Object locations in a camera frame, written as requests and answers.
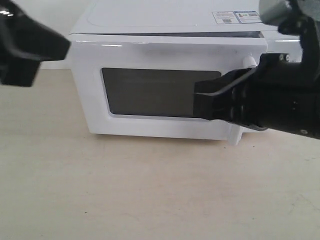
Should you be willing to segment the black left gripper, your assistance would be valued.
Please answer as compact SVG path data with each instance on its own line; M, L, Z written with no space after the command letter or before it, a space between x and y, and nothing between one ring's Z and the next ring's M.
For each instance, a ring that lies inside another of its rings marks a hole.
M32 19L11 0L0 2L0 84L32 87L42 62L66 59L71 42Z

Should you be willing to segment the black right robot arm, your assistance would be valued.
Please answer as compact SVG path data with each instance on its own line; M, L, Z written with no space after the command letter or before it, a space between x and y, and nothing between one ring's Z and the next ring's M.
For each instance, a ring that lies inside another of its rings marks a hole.
M249 129L320 137L320 3L262 0L260 19L279 33L298 36L300 62L264 53L256 67L232 70L194 86L193 115Z

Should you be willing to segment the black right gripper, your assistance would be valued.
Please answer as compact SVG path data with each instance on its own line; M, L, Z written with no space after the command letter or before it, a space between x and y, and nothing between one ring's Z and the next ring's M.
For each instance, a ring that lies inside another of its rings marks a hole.
M268 53L257 67L198 81L194 117L319 139L320 57L313 53L303 55L301 62L288 62Z

